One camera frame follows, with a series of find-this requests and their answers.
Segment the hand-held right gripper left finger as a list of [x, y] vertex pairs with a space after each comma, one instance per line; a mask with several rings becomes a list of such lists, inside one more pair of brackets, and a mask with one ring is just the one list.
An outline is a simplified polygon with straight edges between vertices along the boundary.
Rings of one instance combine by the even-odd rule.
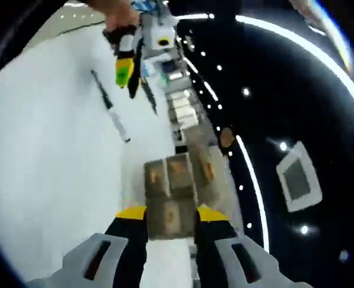
[[62, 268], [27, 287], [139, 287], [147, 260], [146, 207], [117, 213], [105, 233], [95, 233], [69, 251]]

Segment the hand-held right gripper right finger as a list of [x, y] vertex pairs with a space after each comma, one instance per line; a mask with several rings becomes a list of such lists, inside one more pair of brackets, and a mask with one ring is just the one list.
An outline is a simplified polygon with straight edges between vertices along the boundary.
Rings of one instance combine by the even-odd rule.
[[207, 206], [196, 209], [194, 243], [201, 287], [310, 287], [284, 276], [276, 258]]

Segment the person's left hand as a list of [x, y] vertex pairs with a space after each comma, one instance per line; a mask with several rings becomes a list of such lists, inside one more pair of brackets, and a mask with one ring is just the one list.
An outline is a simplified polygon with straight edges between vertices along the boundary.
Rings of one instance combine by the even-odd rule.
[[127, 1], [115, 2], [109, 9], [104, 12], [105, 15], [105, 30], [112, 32], [117, 28], [126, 26], [137, 26], [139, 24], [139, 14], [131, 7]]

